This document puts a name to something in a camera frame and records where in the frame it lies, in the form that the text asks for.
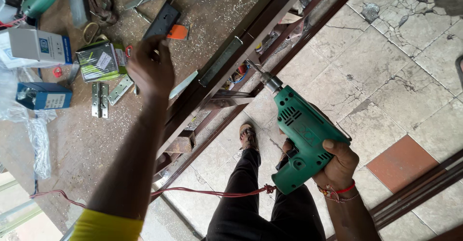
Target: black pants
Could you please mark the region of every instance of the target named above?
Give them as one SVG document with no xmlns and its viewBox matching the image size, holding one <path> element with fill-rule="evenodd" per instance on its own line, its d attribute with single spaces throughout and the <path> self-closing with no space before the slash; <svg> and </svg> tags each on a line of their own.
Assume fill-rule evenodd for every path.
<svg viewBox="0 0 463 241">
<path fill-rule="evenodd" d="M 225 192 L 257 190 L 259 152 L 243 151 Z M 259 216 L 259 195 L 222 197 L 203 240 L 326 240 L 315 202 L 306 185 L 289 195 L 276 190 L 270 222 Z"/>
</svg>

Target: blue box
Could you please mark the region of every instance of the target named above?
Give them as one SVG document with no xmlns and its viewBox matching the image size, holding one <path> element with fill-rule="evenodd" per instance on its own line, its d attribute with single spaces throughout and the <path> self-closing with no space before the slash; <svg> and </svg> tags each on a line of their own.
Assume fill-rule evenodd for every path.
<svg viewBox="0 0 463 241">
<path fill-rule="evenodd" d="M 18 100 L 18 93 L 25 88 L 37 91 L 35 104 L 32 98 L 26 97 Z M 31 110 L 69 108 L 72 91 L 56 83 L 18 83 L 16 102 Z"/>
</svg>

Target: white box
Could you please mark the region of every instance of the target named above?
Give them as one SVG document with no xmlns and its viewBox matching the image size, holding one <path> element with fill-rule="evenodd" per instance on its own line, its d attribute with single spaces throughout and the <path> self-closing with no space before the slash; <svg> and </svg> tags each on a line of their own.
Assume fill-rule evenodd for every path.
<svg viewBox="0 0 463 241">
<path fill-rule="evenodd" d="M 0 60 L 8 68 L 72 64 L 69 37 L 40 30 L 8 28 L 0 32 Z"/>
</svg>

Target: sandal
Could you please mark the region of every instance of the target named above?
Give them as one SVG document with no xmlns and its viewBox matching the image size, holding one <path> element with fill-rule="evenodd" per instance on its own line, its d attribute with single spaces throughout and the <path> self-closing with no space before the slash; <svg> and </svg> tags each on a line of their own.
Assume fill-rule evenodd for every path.
<svg viewBox="0 0 463 241">
<path fill-rule="evenodd" d="M 456 59 L 455 66 L 463 88 L 463 55 Z"/>
<path fill-rule="evenodd" d="M 255 150 L 259 151 L 259 146 L 256 142 L 256 132 L 250 124 L 243 124 L 239 128 L 239 140 L 245 139 L 240 150 L 245 150 L 249 145 L 253 146 Z"/>
</svg>

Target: tiled floor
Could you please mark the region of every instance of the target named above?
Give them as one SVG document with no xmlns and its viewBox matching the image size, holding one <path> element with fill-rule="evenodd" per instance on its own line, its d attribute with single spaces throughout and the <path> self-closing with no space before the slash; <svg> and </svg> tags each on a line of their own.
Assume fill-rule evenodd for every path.
<svg viewBox="0 0 463 241">
<path fill-rule="evenodd" d="M 361 15 L 364 3 L 380 7 L 371 25 Z M 350 0 L 279 77 L 352 136 L 351 148 L 360 157 L 354 179 L 365 205 L 373 208 L 463 149 L 463 89 L 455 69 L 461 54 L 463 20 L 447 16 L 433 0 Z M 222 110 L 197 136 L 198 143 L 232 109 Z M 285 140 L 276 110 L 272 95 L 262 91 L 173 185 L 223 191 L 241 155 L 238 128 L 245 121 L 255 126 L 261 150 L 258 183 L 272 184 Z M 312 180 L 306 185 L 328 237 L 334 229 L 325 199 Z M 205 235 L 219 198 L 166 196 Z M 274 198 L 260 195 L 266 219 Z M 457 182 L 380 234 L 385 241 L 427 240 L 461 223 L 463 184 Z"/>
</svg>

